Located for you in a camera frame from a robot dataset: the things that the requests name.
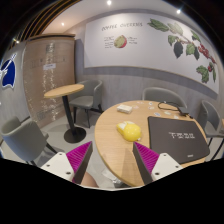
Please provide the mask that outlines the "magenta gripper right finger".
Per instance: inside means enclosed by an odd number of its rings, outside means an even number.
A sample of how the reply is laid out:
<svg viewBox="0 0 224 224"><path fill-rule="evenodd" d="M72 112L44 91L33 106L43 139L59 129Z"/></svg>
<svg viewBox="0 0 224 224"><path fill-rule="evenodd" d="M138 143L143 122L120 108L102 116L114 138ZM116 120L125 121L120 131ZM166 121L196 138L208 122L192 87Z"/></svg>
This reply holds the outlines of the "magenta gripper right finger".
<svg viewBox="0 0 224 224"><path fill-rule="evenodd" d="M169 154L158 154L138 142L133 143L133 154L145 185L182 169Z"/></svg>

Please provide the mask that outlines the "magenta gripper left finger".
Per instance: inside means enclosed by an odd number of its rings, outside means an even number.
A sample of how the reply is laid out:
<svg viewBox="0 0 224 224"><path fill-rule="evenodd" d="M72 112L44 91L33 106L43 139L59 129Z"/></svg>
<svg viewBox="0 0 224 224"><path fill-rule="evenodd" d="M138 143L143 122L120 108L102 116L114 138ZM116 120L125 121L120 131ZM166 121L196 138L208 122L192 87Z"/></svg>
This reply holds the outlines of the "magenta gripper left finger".
<svg viewBox="0 0 224 224"><path fill-rule="evenodd" d="M75 184L92 185L93 178L86 172L92 152L92 142L87 142L68 153L58 152L41 168Z"/></svg>

